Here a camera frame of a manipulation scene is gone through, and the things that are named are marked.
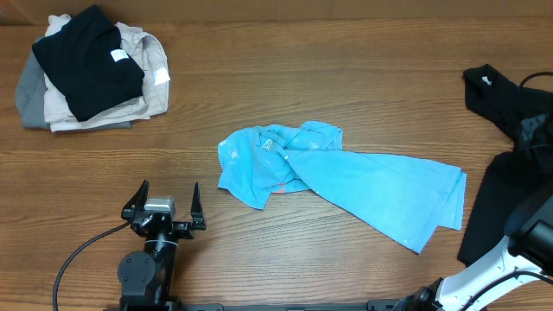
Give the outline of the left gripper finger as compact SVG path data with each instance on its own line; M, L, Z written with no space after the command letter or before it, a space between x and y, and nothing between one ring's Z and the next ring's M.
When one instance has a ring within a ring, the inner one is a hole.
M193 198L191 203L190 214L192 216L203 215L203 209L202 209L202 204L200 200L200 186L198 182L194 184L194 193L193 193Z
M144 180L136 193L125 204L124 210L143 209L146 200L148 199L149 181Z

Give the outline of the light blue t-shirt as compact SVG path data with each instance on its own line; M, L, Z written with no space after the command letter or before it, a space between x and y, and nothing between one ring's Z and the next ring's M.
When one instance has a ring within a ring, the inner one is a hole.
M437 227L461 229L461 168L342 143L341 128L317 121L237 130L218 145L219 187L257 210L272 194L311 190L415 253Z

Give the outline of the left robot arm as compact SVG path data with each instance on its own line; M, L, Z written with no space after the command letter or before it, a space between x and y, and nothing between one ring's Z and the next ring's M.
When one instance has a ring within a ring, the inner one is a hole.
M192 239L205 231L207 223L200 201L200 187L194 186L189 221L177 221L175 202L170 197L149 197L144 181L123 207L121 217L131 230L144 238L143 249L127 254L118 266L121 310L183 310L181 299L171 295L176 253L181 239Z

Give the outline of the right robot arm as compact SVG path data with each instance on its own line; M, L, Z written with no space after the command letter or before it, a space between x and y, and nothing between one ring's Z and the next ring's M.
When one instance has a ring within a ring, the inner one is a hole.
M481 310L529 282L552 283L552 185L531 194L505 222L505 236L462 272L420 288L395 310Z

